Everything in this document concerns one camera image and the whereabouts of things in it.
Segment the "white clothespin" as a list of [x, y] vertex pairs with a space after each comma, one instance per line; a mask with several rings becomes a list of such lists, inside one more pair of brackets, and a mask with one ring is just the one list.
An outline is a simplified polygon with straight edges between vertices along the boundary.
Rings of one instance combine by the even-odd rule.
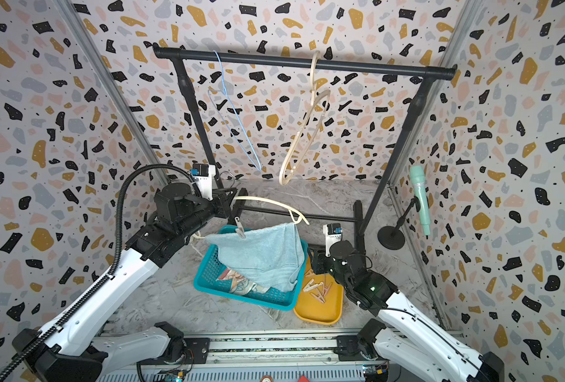
[[235, 229], [236, 234], [237, 234], [240, 238], [245, 239], [245, 238], [246, 238], [246, 233], [245, 233], [245, 230], [244, 230], [244, 226], [243, 226], [242, 223], [240, 222], [240, 218], [239, 218], [238, 216], [236, 216], [236, 217], [234, 218], [234, 220], [235, 220], [235, 223], [236, 223], [236, 229]]
[[318, 289], [320, 287], [322, 287], [324, 285], [324, 283], [321, 282], [315, 282], [314, 279], [310, 279], [309, 282], [303, 287], [303, 292], [310, 292], [314, 289]]

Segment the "beige pink clothespin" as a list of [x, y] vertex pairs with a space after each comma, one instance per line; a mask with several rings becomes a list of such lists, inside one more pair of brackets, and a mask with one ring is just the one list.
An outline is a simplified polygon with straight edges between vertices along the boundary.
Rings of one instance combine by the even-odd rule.
[[310, 292], [310, 295], [315, 299], [317, 299], [320, 303], [322, 304], [326, 303], [326, 296], [323, 294], [323, 291], [321, 289], [318, 288], [313, 289]]

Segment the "light teal towel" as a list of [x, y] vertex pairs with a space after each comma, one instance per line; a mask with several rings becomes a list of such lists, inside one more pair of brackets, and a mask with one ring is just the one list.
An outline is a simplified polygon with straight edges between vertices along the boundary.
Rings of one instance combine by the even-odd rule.
[[305, 251], [295, 224], [208, 235], [218, 259], [227, 268], [265, 288], [292, 291], [305, 262]]

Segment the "blue wire hanger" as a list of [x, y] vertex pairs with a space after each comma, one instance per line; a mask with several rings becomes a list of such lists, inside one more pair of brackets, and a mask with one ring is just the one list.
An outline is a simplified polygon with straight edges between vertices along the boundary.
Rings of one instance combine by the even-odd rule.
[[[248, 132], [247, 132], [246, 128], [244, 127], [244, 123], [242, 122], [242, 120], [240, 118], [240, 114], [237, 111], [236, 105], [233, 103], [233, 101], [230, 98], [230, 95], [228, 93], [228, 89], [226, 87], [226, 81], [225, 81], [225, 68], [223, 66], [223, 62], [222, 62], [220, 55], [218, 54], [217, 51], [213, 51], [213, 53], [214, 53], [214, 55], [217, 59], [219, 66], [220, 66], [221, 89], [213, 90], [213, 89], [209, 88], [209, 90], [207, 91], [209, 100], [210, 100], [212, 106], [214, 106], [214, 108], [216, 109], [218, 116], [220, 116], [220, 118], [222, 118], [222, 123], [225, 125], [225, 127], [227, 128], [230, 135], [234, 138], [238, 147], [241, 149], [241, 151], [247, 157], [250, 164], [253, 165], [258, 171], [261, 171], [261, 170], [263, 170], [263, 167], [262, 167], [262, 163], [260, 161], [260, 158], [255, 153], [254, 145], [252, 144], [252, 141], [248, 136]], [[238, 122], [238, 124], [240, 126], [240, 130], [241, 130], [242, 134], [244, 135], [244, 141], [240, 141], [238, 136], [234, 135], [234, 133], [232, 132], [232, 128], [230, 127], [230, 123], [221, 114], [221, 107], [219, 107], [215, 103], [214, 99], [212, 98], [212, 95], [215, 94], [215, 93], [218, 93], [218, 92], [220, 92], [223, 95], [224, 100], [232, 107], [232, 113], [233, 113], [234, 117], [236, 118], [236, 122]]]

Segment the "cream RABBIT lettered towel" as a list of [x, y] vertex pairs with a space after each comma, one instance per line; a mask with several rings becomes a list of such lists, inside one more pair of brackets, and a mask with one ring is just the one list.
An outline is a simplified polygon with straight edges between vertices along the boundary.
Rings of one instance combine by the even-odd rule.
[[228, 292], [236, 295], [244, 296], [250, 292], [265, 294], [269, 291], [269, 287], [260, 286], [230, 268], [225, 268], [217, 280], [219, 282], [229, 281], [231, 284]]

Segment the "beige plastic hanger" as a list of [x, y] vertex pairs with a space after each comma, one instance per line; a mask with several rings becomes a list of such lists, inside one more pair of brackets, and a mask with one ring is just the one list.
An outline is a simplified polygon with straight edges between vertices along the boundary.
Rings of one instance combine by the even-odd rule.
[[286, 186], [290, 180], [298, 173], [298, 169], [303, 165], [304, 158], [316, 140], [323, 124], [325, 113], [330, 108], [331, 91], [329, 89], [319, 92], [319, 85], [316, 78], [317, 63], [322, 54], [316, 51], [311, 59], [310, 66], [310, 102], [309, 108], [305, 113], [302, 124], [297, 130], [291, 142], [289, 150], [282, 161], [279, 171], [279, 184]]

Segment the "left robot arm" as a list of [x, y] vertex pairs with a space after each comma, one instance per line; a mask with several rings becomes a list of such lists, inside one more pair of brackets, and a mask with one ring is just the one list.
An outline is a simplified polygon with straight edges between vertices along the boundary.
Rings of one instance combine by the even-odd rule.
[[185, 183], [156, 192], [156, 213], [129, 240], [123, 236], [123, 206], [130, 185], [157, 165], [143, 166], [121, 185], [115, 204], [115, 249], [110, 267], [53, 320], [40, 329], [23, 329], [13, 339], [13, 356], [0, 371], [6, 380], [20, 365], [42, 381], [96, 381], [129, 364], [152, 360], [177, 364], [189, 358], [183, 332], [167, 322], [108, 342], [97, 339], [108, 318], [145, 280], [162, 269], [213, 218], [229, 218], [237, 189], [212, 188], [198, 168], [187, 172], [165, 164]]

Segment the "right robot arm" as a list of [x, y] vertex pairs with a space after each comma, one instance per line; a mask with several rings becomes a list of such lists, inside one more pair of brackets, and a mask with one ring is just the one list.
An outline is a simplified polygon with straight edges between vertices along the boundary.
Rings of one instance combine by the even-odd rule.
[[373, 315], [345, 350], [392, 361], [424, 381], [503, 381], [504, 363], [453, 337], [419, 310], [347, 240], [309, 248], [312, 271], [330, 275], [350, 302]]

